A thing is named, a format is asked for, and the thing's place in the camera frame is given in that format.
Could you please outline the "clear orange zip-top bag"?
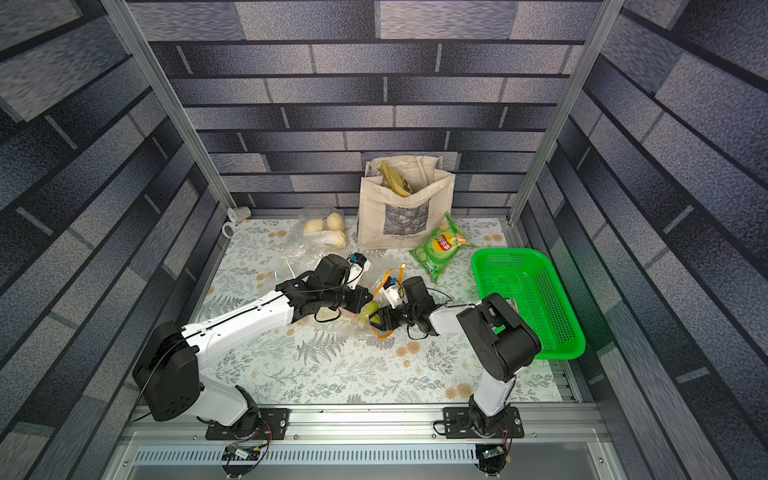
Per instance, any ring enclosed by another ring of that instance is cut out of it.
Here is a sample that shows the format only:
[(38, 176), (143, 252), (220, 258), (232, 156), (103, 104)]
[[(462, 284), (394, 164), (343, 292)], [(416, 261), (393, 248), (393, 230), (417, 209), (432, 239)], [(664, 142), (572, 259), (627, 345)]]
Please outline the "clear orange zip-top bag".
[(335, 254), (327, 255), (314, 270), (279, 283), (276, 290), (287, 298), (293, 308), (295, 321), (306, 316), (316, 318), (320, 310), (325, 308), (336, 313), (331, 321), (338, 319), (342, 311), (361, 314), (376, 334), (386, 334), (401, 326), (414, 325), (414, 311), (406, 304), (378, 307), (373, 311), (373, 295), (366, 287), (353, 286), (362, 272), (353, 274), (352, 267), (360, 267), (360, 264), (350, 264)]

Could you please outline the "clear bag of buns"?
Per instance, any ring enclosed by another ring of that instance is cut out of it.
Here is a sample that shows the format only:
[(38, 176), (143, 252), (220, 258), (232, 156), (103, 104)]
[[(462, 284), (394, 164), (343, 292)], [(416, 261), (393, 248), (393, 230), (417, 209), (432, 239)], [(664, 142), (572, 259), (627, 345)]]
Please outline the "clear bag of buns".
[(346, 257), (352, 250), (345, 216), (339, 209), (325, 205), (302, 208), (282, 247), (287, 259), (303, 261), (319, 260), (327, 254)]

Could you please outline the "green fruit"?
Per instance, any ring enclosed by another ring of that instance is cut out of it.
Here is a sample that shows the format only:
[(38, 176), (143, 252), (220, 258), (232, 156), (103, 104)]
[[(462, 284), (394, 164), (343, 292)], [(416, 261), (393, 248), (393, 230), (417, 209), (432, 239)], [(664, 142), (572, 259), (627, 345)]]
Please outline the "green fruit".
[(376, 302), (371, 301), (367, 303), (361, 308), (361, 311), (358, 314), (358, 321), (364, 324), (369, 324), (371, 319), (377, 314), (378, 310), (379, 305)]

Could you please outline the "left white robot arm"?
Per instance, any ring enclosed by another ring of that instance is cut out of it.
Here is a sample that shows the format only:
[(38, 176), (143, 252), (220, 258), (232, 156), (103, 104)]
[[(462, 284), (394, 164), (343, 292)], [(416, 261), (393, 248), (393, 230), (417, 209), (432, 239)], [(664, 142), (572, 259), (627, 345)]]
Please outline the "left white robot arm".
[(157, 326), (133, 370), (152, 418), (165, 422), (189, 414), (238, 438), (251, 436), (262, 424), (255, 400), (242, 387), (204, 378), (201, 370), (241, 344), (323, 308), (359, 313), (373, 299), (358, 285), (369, 269), (361, 253), (347, 258), (329, 254), (314, 270), (229, 313), (183, 326), (172, 321)]

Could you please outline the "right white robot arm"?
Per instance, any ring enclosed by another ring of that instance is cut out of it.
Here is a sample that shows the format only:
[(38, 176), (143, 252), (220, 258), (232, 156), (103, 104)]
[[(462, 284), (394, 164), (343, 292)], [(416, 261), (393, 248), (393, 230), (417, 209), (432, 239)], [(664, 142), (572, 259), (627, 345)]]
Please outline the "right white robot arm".
[(366, 308), (373, 332), (388, 334), (400, 327), (417, 328), (425, 337), (463, 334), (483, 367), (479, 386), (468, 400), (467, 419), (446, 424), (446, 433), (472, 430), (490, 438), (508, 432), (515, 417), (508, 399), (518, 375), (541, 352), (533, 329), (502, 296), (490, 294), (476, 304), (440, 305), (420, 277), (403, 283), (405, 299)]

